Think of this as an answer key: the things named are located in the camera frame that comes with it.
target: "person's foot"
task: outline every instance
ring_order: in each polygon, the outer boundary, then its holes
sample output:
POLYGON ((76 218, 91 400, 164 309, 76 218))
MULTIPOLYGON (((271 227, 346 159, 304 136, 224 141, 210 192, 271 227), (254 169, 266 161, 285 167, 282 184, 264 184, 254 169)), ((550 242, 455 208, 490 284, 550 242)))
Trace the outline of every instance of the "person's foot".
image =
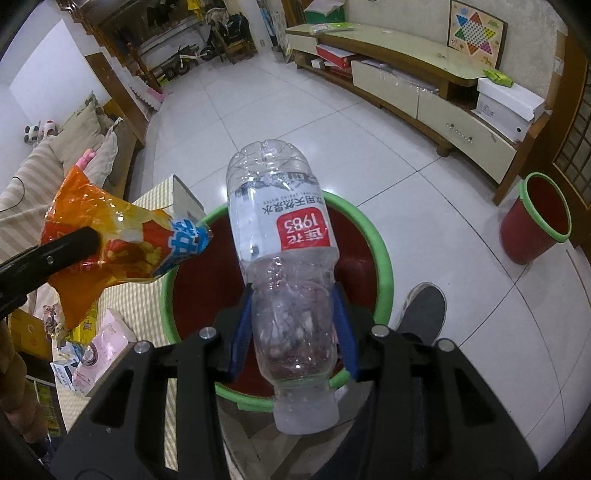
POLYGON ((433 345, 443 328, 446 310, 445 295, 439 287, 420 283, 408 294, 396 331, 413 342, 433 345))

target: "white box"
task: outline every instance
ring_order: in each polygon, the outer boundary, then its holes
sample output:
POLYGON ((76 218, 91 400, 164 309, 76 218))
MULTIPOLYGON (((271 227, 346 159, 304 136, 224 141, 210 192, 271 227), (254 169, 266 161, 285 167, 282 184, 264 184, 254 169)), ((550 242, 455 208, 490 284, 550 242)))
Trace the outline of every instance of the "white box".
POLYGON ((318 70, 324 70, 324 60, 322 59, 312 59, 312 66, 318 70))
POLYGON ((521 85, 503 87, 483 78, 478 80, 478 91, 475 114, 514 142, 523 141, 545 111, 545 100, 521 85))

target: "plastic water bottle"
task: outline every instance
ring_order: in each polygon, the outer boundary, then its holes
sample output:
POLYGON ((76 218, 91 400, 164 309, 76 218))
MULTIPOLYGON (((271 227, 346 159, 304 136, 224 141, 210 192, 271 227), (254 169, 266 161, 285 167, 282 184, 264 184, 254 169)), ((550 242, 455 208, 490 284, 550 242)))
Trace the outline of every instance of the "plastic water bottle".
POLYGON ((326 430, 339 419, 329 387, 337 360, 330 291, 339 250, 322 190, 302 153, 280 140, 234 155, 227 185, 236 251, 253 285, 256 359, 275 389, 277 428, 326 430))

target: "red label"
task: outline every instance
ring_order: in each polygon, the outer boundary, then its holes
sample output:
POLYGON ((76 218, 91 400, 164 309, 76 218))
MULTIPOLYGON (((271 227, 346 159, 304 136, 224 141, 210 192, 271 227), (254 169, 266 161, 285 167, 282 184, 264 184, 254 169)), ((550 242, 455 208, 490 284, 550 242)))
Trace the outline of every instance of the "red label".
POLYGON ((318 208, 286 213, 277 219, 281 251, 292 248, 330 247, 329 230, 318 208))

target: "screw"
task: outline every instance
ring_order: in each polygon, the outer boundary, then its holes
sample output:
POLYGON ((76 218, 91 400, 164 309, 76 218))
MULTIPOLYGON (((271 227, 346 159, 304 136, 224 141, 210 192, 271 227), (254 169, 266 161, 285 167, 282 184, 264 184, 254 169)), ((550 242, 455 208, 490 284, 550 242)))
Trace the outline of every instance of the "screw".
POLYGON ((138 343, 136 343, 134 345, 134 351, 135 353, 139 353, 140 355, 142 353, 147 353, 150 351, 151 345, 149 342, 146 342, 145 340, 142 340, 138 343))
POLYGON ((447 338, 442 338, 437 342, 437 347, 442 351, 449 353, 454 350, 456 344, 447 338))
POLYGON ((217 335, 217 330, 213 327, 205 327, 199 330, 199 336, 203 340, 211 340, 213 337, 217 335))
POLYGON ((374 325, 371 327, 371 334, 374 337, 385 338, 390 335, 390 329, 385 325, 374 325))

